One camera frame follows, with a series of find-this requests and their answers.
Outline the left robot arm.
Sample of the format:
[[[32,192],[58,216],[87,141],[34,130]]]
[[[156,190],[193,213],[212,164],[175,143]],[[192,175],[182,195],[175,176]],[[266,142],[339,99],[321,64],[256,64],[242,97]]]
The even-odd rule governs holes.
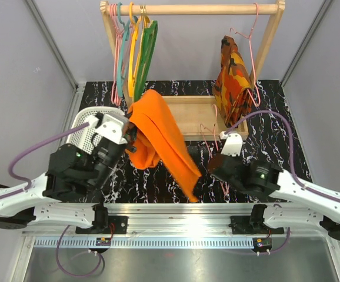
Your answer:
[[[75,226],[78,234],[114,232],[103,201],[89,206],[75,200],[103,188],[126,150],[134,152],[137,129],[129,129],[121,144],[102,137],[88,153],[72,143],[50,155],[47,172],[25,184],[0,185],[0,229],[24,229],[33,224]]]

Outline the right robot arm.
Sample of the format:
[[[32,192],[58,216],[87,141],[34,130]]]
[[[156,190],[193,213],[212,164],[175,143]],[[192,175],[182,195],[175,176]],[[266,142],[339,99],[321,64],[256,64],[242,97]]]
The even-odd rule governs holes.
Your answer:
[[[230,184],[239,192],[264,201],[267,198],[300,203],[306,211],[255,204],[243,220],[231,219],[235,234],[279,234],[288,229],[324,229],[340,241],[340,192],[325,189],[293,176],[274,164],[254,161],[244,164],[238,156],[217,154],[208,163],[208,173]]]

